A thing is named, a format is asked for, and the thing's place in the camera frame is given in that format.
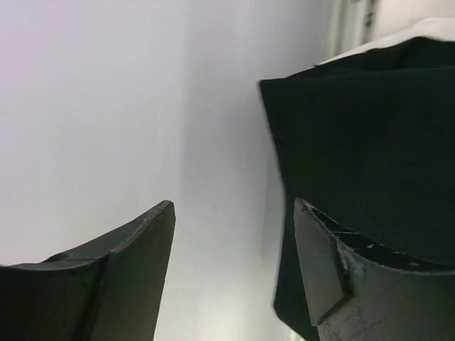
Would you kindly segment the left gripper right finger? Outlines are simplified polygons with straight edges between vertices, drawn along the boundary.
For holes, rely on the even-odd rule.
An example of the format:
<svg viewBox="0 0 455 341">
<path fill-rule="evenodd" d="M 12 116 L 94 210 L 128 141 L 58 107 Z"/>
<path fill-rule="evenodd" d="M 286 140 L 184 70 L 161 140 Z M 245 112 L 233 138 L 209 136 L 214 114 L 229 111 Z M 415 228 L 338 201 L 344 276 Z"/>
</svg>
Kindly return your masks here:
<svg viewBox="0 0 455 341">
<path fill-rule="evenodd" d="M 454 268 L 375 243 L 300 198 L 294 229 L 321 340 L 454 339 Z"/>
</svg>

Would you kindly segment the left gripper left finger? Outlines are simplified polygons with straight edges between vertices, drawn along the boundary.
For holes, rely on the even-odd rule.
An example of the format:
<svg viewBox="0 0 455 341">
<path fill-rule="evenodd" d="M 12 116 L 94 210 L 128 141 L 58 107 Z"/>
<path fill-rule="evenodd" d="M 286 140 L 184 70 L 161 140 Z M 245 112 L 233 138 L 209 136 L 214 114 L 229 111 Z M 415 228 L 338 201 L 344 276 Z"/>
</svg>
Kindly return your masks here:
<svg viewBox="0 0 455 341">
<path fill-rule="evenodd" d="M 1 267 L 2 340 L 152 340 L 176 223 L 164 200 L 40 263 Z"/>
</svg>

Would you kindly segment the black t shirt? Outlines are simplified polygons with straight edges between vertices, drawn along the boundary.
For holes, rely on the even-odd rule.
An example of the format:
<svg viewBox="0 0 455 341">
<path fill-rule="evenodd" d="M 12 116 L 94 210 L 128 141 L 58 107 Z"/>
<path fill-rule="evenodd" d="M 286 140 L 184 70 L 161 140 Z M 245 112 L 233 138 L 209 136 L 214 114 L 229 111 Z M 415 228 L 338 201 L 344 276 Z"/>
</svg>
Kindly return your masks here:
<svg viewBox="0 0 455 341">
<path fill-rule="evenodd" d="M 454 44 L 417 37 L 259 84 L 285 193 L 278 318 L 310 323 L 300 198 L 373 242 L 454 268 Z"/>
</svg>

